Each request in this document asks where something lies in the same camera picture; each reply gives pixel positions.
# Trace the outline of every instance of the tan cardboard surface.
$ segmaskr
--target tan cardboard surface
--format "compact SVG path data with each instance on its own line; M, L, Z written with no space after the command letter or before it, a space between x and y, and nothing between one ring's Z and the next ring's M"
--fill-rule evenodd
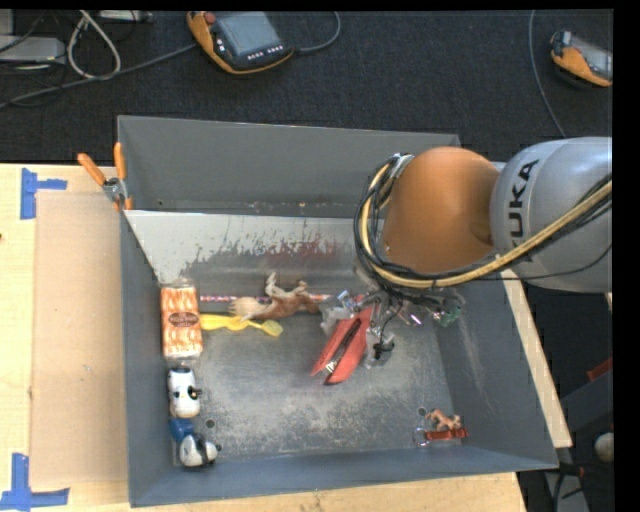
M127 478L118 217L101 192L38 198L31 467L52 488Z
M35 223L20 220L20 167L0 166L0 490L11 454L28 453Z
M524 289L520 281L515 279L516 275L512 270L505 270L502 276L505 278L504 286L516 322L514 328L518 329L522 339L522 349L531 367L531 378L538 390L542 412L547 418L549 435L556 448L569 448L573 446L573 439L567 427L556 388L548 385L549 382L553 382L553 377L540 345L540 338Z

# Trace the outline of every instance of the blue tape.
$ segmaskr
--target blue tape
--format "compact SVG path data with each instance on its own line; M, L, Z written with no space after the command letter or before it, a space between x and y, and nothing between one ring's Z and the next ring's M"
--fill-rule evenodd
M31 491L29 457L14 453L11 462L11 490L2 492L0 510L29 512L32 507L54 507L67 504L69 488L51 492Z
M36 192L40 189L66 190L67 182L59 179L38 181L38 175L26 167L22 168L22 189L20 191L20 218L33 219L36 216Z

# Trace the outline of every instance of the red toy piece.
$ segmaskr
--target red toy piece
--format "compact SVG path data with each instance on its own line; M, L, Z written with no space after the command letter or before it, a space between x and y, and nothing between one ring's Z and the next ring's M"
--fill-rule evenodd
M366 333L370 320L371 308L340 320L313 366L311 376L327 369L330 375L325 384L338 384L351 377L367 348Z
M424 438L428 441L447 441L449 439L462 439L467 437L466 427L454 428L451 430L425 430Z

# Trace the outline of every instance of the white cable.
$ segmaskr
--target white cable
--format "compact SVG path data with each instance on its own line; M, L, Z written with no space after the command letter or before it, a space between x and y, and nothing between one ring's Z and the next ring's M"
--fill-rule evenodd
M74 69L76 73L78 73L80 76L84 78L95 78L95 79L107 80L120 71L121 69L120 54L118 53L118 50L113 44L113 41L111 41L109 36L104 32L104 30L102 30L102 27L100 27L98 22L96 22L87 11L82 9L79 9L79 10L82 13L82 18L76 25L76 28L73 30L73 33L71 34L71 38L69 39L69 44L67 44L67 58L69 59L69 64L71 65L71 67ZM89 25L93 26L93 28L100 35L100 37L102 37L104 42L107 43L107 46L109 46L109 49L111 50L111 53L113 53L113 56L116 60L113 71L111 71L111 73L107 73L106 75L92 75L90 73L87 73L86 71L83 71L76 64L73 58L73 50L76 46L76 43L78 42L78 36L80 35L81 31L87 30L87 28L89 28Z

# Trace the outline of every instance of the yellow plastic spoon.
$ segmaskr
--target yellow plastic spoon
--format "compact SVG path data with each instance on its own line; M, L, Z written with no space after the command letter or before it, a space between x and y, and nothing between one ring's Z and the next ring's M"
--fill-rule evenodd
M230 331L241 331L247 327L255 327L274 337L280 336L283 330L282 326L275 320L265 320L260 324L252 320L243 320L240 316L215 315L211 313L200 315L200 327L205 331L221 328L226 328Z

